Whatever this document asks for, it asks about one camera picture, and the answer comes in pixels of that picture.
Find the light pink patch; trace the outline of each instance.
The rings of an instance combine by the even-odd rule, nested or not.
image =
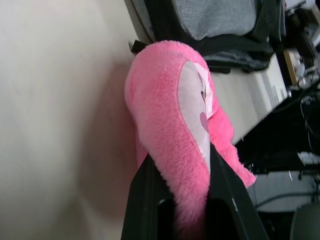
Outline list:
[[[204,130],[209,133],[207,115],[204,112],[200,113],[200,121]]]

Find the floor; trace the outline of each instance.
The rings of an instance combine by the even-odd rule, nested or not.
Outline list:
[[[314,180],[311,176],[298,179],[299,172],[273,172],[269,175],[258,175],[253,186],[248,188],[248,194],[253,205],[259,205],[271,197],[296,194],[313,193]],[[295,212],[302,205],[311,203],[311,196],[290,196],[275,199],[258,208],[261,212]]]
[[[123,93],[137,38],[128,0],[0,1],[0,239],[120,239],[137,170]],[[235,139],[273,107],[257,112],[250,79],[214,77]]]

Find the pink stuffed animal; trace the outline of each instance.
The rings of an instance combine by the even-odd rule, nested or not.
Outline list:
[[[239,162],[234,130],[219,106],[205,60],[188,45],[162,41],[135,58],[125,101],[136,125],[140,166],[149,153],[174,196],[180,239],[204,234],[210,142],[246,187],[255,181]]]

